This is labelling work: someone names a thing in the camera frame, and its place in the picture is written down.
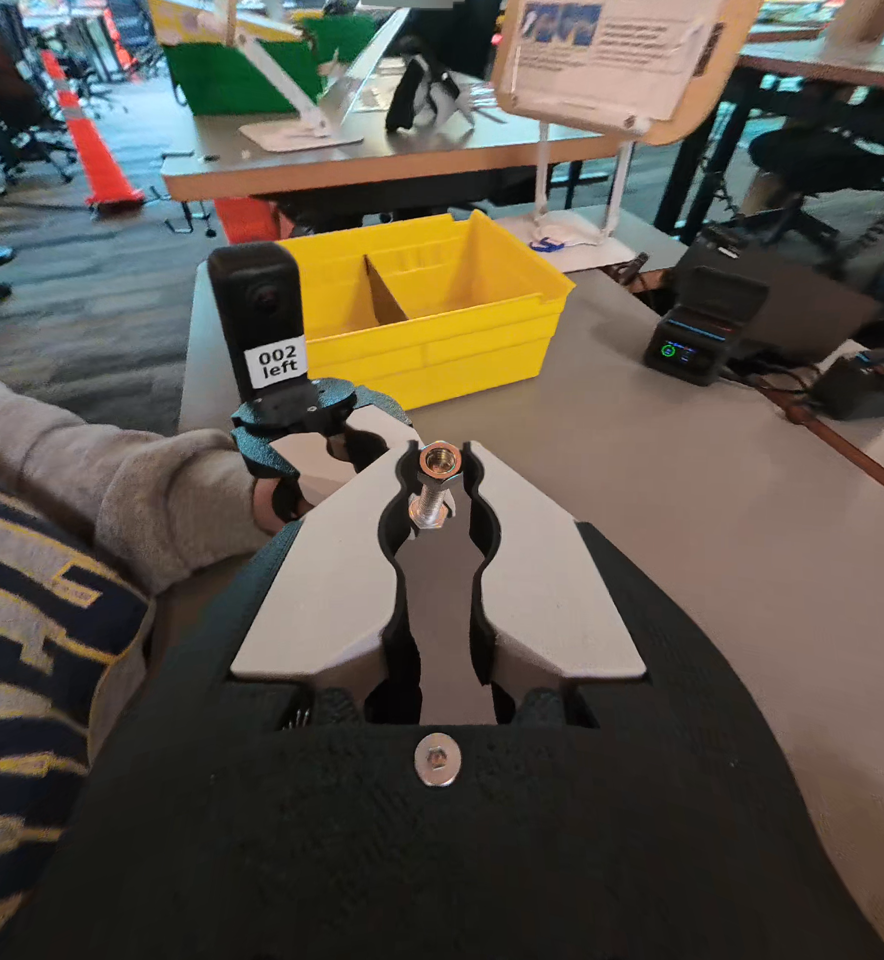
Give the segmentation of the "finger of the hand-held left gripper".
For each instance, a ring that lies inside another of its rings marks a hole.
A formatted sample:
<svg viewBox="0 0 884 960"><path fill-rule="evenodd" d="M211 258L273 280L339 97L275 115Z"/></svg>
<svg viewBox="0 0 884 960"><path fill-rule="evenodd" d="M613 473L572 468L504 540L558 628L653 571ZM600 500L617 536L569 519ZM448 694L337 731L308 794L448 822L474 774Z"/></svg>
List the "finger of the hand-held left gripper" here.
<svg viewBox="0 0 884 960"><path fill-rule="evenodd" d="M355 408L347 418L347 453L361 474L388 450L422 446L422 439L403 415L401 418L374 404Z"/></svg>
<svg viewBox="0 0 884 960"><path fill-rule="evenodd" d="M274 512L309 512L353 479L352 463L333 456L321 434L289 434L270 449L287 465L272 493Z"/></svg>

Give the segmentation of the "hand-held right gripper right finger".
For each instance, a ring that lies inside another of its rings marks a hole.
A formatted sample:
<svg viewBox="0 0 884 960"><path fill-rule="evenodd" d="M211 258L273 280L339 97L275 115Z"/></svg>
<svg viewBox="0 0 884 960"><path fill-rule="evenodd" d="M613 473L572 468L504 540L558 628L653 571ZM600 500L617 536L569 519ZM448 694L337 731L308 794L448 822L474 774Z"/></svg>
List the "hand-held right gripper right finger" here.
<svg viewBox="0 0 884 960"><path fill-rule="evenodd" d="M643 659L576 519L476 441L466 444L470 645L480 682L568 687L633 681Z"/></svg>

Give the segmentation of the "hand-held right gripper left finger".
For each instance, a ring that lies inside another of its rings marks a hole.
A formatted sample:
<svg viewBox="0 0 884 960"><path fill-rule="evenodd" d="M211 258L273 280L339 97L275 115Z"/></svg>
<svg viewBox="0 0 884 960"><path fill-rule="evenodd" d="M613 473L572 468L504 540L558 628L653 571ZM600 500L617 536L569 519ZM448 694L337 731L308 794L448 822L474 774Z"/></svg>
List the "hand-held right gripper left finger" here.
<svg viewBox="0 0 884 960"><path fill-rule="evenodd" d="M411 535L405 470L389 448L302 520L231 665L244 681L309 687L420 683L395 561Z"/></svg>

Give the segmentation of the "silver hex nut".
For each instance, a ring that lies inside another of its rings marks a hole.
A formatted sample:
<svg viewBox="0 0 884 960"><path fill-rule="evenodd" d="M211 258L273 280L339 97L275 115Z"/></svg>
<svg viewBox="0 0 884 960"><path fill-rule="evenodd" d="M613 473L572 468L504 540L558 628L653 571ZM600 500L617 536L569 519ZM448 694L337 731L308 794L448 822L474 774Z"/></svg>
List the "silver hex nut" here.
<svg viewBox="0 0 884 960"><path fill-rule="evenodd" d="M462 453L455 445L437 440L419 452L418 473L424 484L445 486L462 471Z"/></svg>

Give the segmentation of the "silver metal bolt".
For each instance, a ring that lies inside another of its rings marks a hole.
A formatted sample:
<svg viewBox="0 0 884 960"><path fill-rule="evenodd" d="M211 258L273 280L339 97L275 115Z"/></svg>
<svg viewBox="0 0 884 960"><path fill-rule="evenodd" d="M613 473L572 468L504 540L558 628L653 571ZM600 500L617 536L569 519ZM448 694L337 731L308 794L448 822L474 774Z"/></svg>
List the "silver metal bolt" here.
<svg viewBox="0 0 884 960"><path fill-rule="evenodd" d="M408 504L408 516L417 531L433 531L442 528L455 517L455 504L446 488L425 482L421 491L412 495Z"/></svg>

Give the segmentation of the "yellow plastic bin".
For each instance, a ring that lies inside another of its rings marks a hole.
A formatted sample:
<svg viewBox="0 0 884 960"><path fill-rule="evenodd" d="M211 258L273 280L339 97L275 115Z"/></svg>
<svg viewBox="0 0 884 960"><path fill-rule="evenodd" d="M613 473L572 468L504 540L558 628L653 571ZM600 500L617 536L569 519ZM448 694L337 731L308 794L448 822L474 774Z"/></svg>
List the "yellow plastic bin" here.
<svg viewBox="0 0 884 960"><path fill-rule="evenodd" d="M307 369L407 411L536 378L575 283L485 214L287 238Z"/></svg>

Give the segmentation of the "person's left forearm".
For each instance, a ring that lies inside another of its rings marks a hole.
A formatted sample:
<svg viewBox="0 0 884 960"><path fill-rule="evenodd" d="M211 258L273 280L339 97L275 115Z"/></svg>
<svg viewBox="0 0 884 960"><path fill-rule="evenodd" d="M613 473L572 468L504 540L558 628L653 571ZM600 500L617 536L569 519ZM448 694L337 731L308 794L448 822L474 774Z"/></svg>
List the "person's left forearm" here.
<svg viewBox="0 0 884 960"><path fill-rule="evenodd" d="M0 382L0 486L158 596L268 542L228 434L92 424Z"/></svg>

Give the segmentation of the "person's left hand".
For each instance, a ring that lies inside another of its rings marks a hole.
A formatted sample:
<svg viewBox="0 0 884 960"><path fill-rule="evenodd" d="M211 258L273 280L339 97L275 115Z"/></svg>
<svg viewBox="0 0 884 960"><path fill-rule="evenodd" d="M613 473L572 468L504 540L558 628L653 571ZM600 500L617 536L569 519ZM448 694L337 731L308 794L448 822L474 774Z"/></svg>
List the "person's left hand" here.
<svg viewBox="0 0 884 960"><path fill-rule="evenodd" d="M265 534L278 534L289 522L302 518L312 506L292 499L292 489L280 478L258 478L253 486L252 514L256 526Z"/></svg>

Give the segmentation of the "white tilted stand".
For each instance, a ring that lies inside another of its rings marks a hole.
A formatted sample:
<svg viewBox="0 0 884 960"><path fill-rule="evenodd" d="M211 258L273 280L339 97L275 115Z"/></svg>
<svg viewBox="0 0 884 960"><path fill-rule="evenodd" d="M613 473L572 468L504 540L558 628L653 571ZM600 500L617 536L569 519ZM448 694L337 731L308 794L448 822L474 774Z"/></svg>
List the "white tilted stand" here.
<svg viewBox="0 0 884 960"><path fill-rule="evenodd" d="M297 112L296 119L243 125L240 133L269 153L287 154L361 142L362 135L345 134L343 123L392 46L409 13L406 7L394 11L348 70L329 84L320 100L314 100L301 89L286 70L275 62L261 39L238 26L234 16L227 19L225 36L229 46L243 54L248 63Z"/></svg>

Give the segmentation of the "grey background table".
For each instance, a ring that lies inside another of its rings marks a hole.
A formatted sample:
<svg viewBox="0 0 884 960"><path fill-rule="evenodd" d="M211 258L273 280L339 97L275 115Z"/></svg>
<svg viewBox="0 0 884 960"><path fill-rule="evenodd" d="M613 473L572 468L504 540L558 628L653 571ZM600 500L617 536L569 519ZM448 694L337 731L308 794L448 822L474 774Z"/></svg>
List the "grey background table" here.
<svg viewBox="0 0 884 960"><path fill-rule="evenodd" d="M316 188L387 183L533 166L539 123L489 109L474 128L456 116L440 128L388 136L382 112L351 112L346 136L355 142L292 153L270 152L240 128L277 122L280 114L197 117L176 139L161 177L177 201L269 196Z"/></svg>

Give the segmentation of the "orange traffic cone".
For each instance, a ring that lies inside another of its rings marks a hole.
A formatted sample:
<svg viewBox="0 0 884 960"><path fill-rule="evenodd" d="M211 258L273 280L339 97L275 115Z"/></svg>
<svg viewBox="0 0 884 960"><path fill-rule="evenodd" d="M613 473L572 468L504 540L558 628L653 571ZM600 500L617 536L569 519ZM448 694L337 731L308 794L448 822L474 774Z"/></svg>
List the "orange traffic cone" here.
<svg viewBox="0 0 884 960"><path fill-rule="evenodd" d="M145 205L145 195L126 178L94 122L85 114L79 97L68 85L55 55L44 49L40 60L88 183L89 210L99 217L140 210Z"/></svg>

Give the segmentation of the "green plastic bin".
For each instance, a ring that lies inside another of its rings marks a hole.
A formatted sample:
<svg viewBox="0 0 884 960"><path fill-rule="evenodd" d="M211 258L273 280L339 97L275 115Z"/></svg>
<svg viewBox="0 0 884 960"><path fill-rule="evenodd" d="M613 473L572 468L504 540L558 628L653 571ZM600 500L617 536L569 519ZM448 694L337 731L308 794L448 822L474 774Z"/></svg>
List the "green plastic bin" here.
<svg viewBox="0 0 884 960"><path fill-rule="evenodd" d="M198 24L196 10L159 2L152 11L170 76L194 116L296 112L243 54ZM237 18L237 24L258 37L275 63L314 101L327 91L328 66L349 66L377 30L376 19L367 14L307 11L294 21L273 21L240 13Z"/></svg>

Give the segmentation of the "black label printer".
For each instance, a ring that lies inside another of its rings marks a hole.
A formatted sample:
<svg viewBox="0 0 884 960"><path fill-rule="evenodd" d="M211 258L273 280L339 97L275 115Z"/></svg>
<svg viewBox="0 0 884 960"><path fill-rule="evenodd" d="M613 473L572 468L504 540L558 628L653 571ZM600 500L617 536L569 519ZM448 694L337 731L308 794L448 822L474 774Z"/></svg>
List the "black label printer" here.
<svg viewBox="0 0 884 960"><path fill-rule="evenodd" d="M711 385L734 357L769 291L768 284L734 272L693 268L678 282L676 302L656 324L642 364L694 386Z"/></svg>

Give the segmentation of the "white sign stand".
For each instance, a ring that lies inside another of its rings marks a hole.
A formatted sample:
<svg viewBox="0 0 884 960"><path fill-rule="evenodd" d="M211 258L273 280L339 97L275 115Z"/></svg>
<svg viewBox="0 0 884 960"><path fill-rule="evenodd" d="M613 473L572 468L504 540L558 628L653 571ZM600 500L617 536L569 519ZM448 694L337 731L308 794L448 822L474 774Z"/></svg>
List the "white sign stand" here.
<svg viewBox="0 0 884 960"><path fill-rule="evenodd" d="M530 212L495 221L484 218L477 230L481 251L512 279L602 271L631 286L679 265L685 247L648 223L623 211L623 198L636 143L623 141L608 199L602 206L551 210L548 202L551 125L539 123L536 142L535 201Z"/></svg>

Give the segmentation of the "black office chair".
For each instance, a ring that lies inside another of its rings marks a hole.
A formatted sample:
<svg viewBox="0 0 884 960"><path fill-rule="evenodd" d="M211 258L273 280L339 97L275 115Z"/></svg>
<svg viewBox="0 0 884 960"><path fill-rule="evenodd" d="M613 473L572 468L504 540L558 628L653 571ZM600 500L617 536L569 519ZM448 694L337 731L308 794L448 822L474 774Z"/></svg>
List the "black office chair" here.
<svg viewBox="0 0 884 960"><path fill-rule="evenodd" d="M763 248L780 244L786 234L807 239L827 255L839 249L839 231L805 210L806 202L824 194L884 188L884 151L862 146L842 131L791 126L756 137L749 145L751 161L761 173L780 182L779 206L745 218Z"/></svg>
<svg viewBox="0 0 884 960"><path fill-rule="evenodd" d="M33 83L24 78L0 41L0 163L5 180L13 183L26 164L42 162L70 184L75 149L67 128L57 119Z"/></svg>

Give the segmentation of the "black power box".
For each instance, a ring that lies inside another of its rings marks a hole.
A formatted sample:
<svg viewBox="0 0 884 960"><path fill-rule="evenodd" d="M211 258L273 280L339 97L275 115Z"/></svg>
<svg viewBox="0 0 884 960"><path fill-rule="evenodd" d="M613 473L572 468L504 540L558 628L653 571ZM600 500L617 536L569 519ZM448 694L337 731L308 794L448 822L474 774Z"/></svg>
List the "black power box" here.
<svg viewBox="0 0 884 960"><path fill-rule="evenodd" d="M843 355L812 385L809 401L840 422L884 418L884 347Z"/></svg>

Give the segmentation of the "black equipment case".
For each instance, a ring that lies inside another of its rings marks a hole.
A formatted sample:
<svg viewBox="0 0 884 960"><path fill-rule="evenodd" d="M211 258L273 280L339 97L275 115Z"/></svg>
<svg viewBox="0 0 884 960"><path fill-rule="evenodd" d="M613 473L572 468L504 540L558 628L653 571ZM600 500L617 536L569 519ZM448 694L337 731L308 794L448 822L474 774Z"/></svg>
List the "black equipment case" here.
<svg viewBox="0 0 884 960"><path fill-rule="evenodd" d="M732 359L765 357L804 366L826 359L880 319L881 305L733 227L708 226L673 269L673 286L697 266L769 285L769 297L748 325Z"/></svg>

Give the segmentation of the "wooden sign board with paper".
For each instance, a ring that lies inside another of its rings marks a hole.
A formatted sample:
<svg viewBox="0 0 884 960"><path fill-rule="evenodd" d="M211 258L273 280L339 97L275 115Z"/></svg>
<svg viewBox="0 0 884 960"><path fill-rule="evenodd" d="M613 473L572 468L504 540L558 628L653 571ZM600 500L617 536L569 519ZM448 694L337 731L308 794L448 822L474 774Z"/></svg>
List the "wooden sign board with paper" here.
<svg viewBox="0 0 884 960"><path fill-rule="evenodd" d="M716 107L760 1L509 2L492 76L508 114L663 146Z"/></svg>

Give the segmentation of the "wooden top desk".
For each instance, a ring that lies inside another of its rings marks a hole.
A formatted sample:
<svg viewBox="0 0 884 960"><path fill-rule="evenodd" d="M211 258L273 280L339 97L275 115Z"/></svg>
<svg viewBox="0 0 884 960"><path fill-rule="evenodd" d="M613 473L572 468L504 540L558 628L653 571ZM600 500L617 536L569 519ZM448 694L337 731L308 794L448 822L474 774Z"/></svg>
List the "wooden top desk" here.
<svg viewBox="0 0 884 960"><path fill-rule="evenodd" d="M884 45L838 46L820 39L749 43L738 65L763 74L884 90Z"/></svg>

